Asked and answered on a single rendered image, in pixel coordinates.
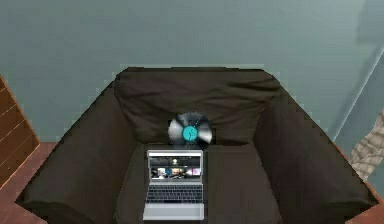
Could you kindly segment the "black vinyl record teal label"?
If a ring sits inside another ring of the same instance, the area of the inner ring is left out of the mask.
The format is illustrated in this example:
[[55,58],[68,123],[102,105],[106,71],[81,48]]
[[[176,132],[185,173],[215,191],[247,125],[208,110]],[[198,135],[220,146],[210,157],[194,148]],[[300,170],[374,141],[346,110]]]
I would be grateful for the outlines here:
[[207,117],[198,112],[177,115],[169,122],[170,144],[185,149],[204,149],[213,139],[213,132]]

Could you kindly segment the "brown wooden cabinet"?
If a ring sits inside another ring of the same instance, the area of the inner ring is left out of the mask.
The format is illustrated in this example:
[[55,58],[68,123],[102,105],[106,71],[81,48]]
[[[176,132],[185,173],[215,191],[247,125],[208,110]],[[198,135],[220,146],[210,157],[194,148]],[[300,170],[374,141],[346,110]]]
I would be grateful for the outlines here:
[[39,145],[39,138],[0,75],[0,188]]

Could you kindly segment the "grey mottled cloth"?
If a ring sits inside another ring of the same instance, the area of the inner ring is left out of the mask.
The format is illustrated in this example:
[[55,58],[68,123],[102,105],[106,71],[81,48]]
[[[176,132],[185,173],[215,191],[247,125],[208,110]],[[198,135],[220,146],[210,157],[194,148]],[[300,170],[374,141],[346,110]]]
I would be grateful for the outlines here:
[[366,181],[384,159],[384,108],[380,111],[374,127],[353,148],[349,164],[358,176]]

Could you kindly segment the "open silver laptop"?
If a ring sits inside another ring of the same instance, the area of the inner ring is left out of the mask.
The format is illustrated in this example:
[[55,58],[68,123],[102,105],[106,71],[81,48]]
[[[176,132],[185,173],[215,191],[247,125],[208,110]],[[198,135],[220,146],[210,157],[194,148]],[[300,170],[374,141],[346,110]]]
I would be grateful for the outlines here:
[[203,220],[203,151],[149,150],[147,159],[143,220]]

